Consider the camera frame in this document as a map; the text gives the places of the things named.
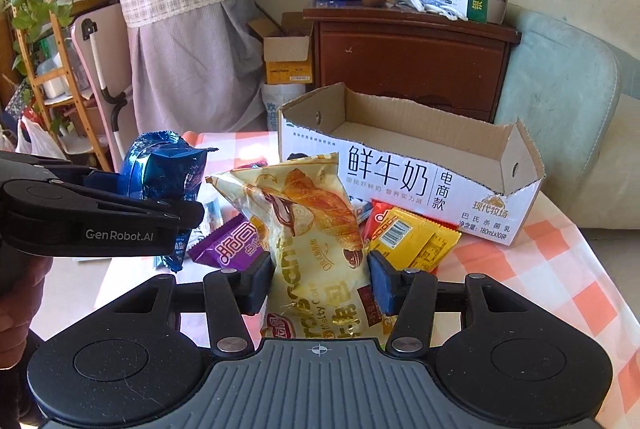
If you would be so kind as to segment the person's left hand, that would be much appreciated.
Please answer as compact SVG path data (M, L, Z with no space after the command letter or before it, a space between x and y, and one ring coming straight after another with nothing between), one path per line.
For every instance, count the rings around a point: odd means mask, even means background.
M11 369L27 345L29 327L43 296L44 279L51 270L51 258L31 257L25 275L1 297L0 368Z

